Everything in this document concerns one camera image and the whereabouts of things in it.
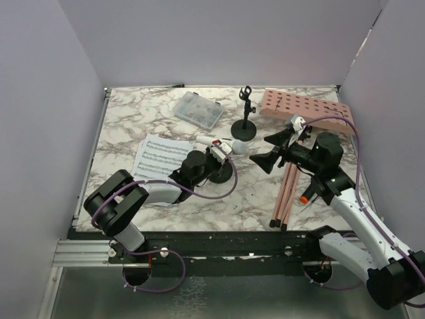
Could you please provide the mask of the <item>black round mic stand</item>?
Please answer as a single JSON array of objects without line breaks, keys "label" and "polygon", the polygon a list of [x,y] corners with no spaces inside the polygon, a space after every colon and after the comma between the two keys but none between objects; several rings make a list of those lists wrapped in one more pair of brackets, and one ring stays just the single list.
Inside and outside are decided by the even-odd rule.
[{"label": "black round mic stand", "polygon": [[226,162],[220,169],[213,172],[208,180],[215,184],[222,184],[227,182],[233,174],[233,168],[229,162]]}]

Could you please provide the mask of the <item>white microphone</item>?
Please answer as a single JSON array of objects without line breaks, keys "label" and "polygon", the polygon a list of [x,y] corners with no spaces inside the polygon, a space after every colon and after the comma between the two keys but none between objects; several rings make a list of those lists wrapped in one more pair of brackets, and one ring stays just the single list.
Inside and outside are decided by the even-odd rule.
[{"label": "white microphone", "polygon": [[208,147],[213,146],[213,144],[226,144],[230,147],[231,152],[235,155],[242,155],[247,150],[247,145],[241,140],[233,140],[229,138],[218,138],[212,136],[197,136],[196,143],[206,145]]}]

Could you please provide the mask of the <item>sheet music page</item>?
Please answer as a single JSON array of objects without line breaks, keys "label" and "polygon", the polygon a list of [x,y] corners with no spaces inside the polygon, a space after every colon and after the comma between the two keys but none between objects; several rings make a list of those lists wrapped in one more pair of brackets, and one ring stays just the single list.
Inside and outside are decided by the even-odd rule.
[{"label": "sheet music page", "polygon": [[194,145],[148,134],[139,143],[131,174],[136,179],[163,179],[181,167]]}]

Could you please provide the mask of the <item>black microphone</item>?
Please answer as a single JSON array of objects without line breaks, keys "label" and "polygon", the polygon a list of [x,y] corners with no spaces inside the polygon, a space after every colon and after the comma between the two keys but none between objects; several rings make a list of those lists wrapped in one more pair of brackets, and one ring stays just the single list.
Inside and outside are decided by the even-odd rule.
[{"label": "black microphone", "polygon": [[314,194],[314,187],[312,186],[312,184],[310,184],[299,197],[299,201],[305,205],[309,202],[309,200],[313,197]]}]

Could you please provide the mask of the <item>pink music stand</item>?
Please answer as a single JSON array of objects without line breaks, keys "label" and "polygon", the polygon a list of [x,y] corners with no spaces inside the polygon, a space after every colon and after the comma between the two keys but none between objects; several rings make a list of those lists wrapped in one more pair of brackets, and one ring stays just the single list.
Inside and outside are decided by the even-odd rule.
[{"label": "pink music stand", "polygon": [[[301,133],[309,133],[302,146],[309,150],[309,161],[304,166],[286,162],[283,189],[280,191],[278,203],[275,206],[275,217],[271,226],[280,227],[285,231],[288,226],[288,217],[295,199],[295,188],[299,173],[303,172],[310,177],[310,184],[315,194],[309,202],[317,196],[326,204],[340,195],[346,189],[355,189],[356,184],[342,169],[341,160],[343,147],[339,138],[340,133],[353,134],[350,126],[352,121],[351,110],[346,104],[321,100],[299,94],[283,93],[276,90],[266,91],[260,111],[262,115],[288,120],[293,114],[299,114],[305,120],[302,132],[295,133],[290,145],[296,142]],[[281,156],[274,166],[278,166]]]}]

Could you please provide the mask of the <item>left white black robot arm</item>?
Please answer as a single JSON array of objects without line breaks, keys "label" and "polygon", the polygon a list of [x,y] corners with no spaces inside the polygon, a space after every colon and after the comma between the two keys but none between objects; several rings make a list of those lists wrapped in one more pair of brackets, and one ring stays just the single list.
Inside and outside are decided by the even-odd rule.
[{"label": "left white black robot arm", "polygon": [[[224,195],[195,192],[203,181],[224,183],[231,177],[234,185]],[[165,179],[136,181],[127,170],[120,169],[86,198],[83,207],[91,216],[92,226],[121,244],[124,255],[136,263],[142,261],[147,252],[145,237],[132,223],[142,205],[177,204],[192,195],[208,200],[222,199],[235,190],[237,183],[238,174],[232,159],[222,147],[213,146],[204,152],[189,152],[181,167]]]}]

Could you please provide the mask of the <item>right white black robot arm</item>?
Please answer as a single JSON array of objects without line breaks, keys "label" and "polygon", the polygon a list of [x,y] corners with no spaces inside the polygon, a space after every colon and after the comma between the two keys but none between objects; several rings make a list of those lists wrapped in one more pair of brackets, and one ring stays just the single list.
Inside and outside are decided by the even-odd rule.
[{"label": "right white black robot arm", "polygon": [[312,173],[305,195],[317,194],[352,228],[366,249],[362,250],[329,226],[311,234],[305,243],[306,255],[319,260],[323,256],[339,262],[365,283],[372,299],[383,309],[424,293],[424,252],[414,252],[397,239],[356,192],[354,181],[339,163],[343,148],[337,135],[318,134],[312,148],[292,141],[294,131],[286,129],[267,136],[274,145],[266,154],[251,155],[250,159],[266,173],[273,166],[292,163]]}]

